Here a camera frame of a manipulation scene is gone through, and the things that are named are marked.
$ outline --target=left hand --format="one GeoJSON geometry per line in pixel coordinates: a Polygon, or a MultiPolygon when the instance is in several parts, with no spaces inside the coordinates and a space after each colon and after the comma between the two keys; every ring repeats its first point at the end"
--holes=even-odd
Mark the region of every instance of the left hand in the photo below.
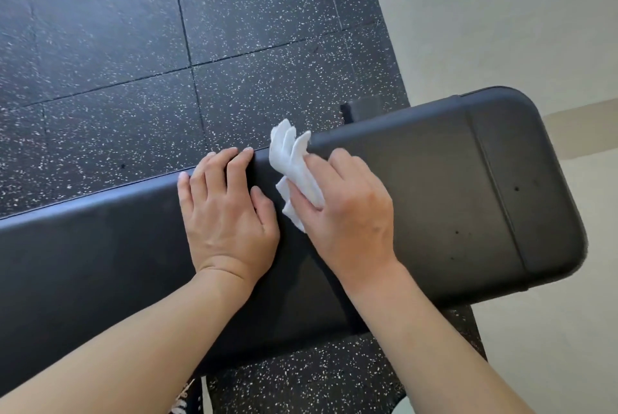
{"type": "Polygon", "coordinates": [[[181,172],[178,197],[197,273],[227,272],[251,291],[273,263],[279,226],[273,202],[257,186],[249,193],[246,169],[253,150],[237,152],[210,152],[190,179],[181,172]]]}

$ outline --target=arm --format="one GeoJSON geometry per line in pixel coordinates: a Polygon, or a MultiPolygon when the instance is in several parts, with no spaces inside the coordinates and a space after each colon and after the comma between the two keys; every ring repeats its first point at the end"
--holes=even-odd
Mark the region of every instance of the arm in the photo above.
{"type": "Polygon", "coordinates": [[[324,194],[315,209],[290,184],[320,256],[378,340],[418,414],[532,411],[449,324],[393,251],[393,205],[382,182],[343,149],[306,163],[324,194]]]}
{"type": "Polygon", "coordinates": [[[166,413],[229,319],[270,268],[273,203],[249,194],[252,150],[211,152],[179,177],[195,277],[0,399],[0,413],[166,413]],[[227,168],[227,185],[224,173],[227,168]]]}

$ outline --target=black speckled floor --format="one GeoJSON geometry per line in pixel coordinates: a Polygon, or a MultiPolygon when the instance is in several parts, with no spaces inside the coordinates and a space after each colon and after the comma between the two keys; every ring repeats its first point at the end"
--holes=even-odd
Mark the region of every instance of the black speckled floor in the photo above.
{"type": "MultiPolygon", "coordinates": [[[[378,0],[0,0],[0,217],[408,106],[378,0]]],[[[473,316],[458,320],[480,348],[473,316]]],[[[364,336],[212,379],[220,412],[388,412],[364,336]]]]}

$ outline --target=black vinyl upholstery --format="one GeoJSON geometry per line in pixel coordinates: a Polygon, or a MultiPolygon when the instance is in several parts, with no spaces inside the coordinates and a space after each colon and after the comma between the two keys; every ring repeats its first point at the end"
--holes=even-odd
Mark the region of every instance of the black vinyl upholstery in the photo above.
{"type": "MultiPolygon", "coordinates": [[[[399,260],[438,306],[562,278],[586,238],[540,116],[503,87],[317,133],[310,150],[367,161],[395,207],[399,260]]],[[[248,169],[275,201],[280,175],[248,169]]],[[[177,173],[0,220],[0,394],[193,275],[177,173]]],[[[306,236],[279,216],[272,270],[200,371],[365,331],[306,236]]]]}

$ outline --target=white towel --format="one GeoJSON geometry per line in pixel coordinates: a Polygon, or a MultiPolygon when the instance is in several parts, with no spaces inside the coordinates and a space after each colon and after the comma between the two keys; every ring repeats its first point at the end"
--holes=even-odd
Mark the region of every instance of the white towel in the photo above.
{"type": "Polygon", "coordinates": [[[271,145],[268,160],[271,167],[283,175],[276,188],[286,202],[283,214],[289,217],[299,230],[305,231],[296,211],[290,202],[290,188],[287,179],[294,183],[313,206],[324,207],[324,196],[315,178],[305,164],[304,156],[307,153],[307,144],[311,138],[311,131],[307,131],[296,139],[296,128],[290,121],[283,120],[271,131],[271,145]]]}

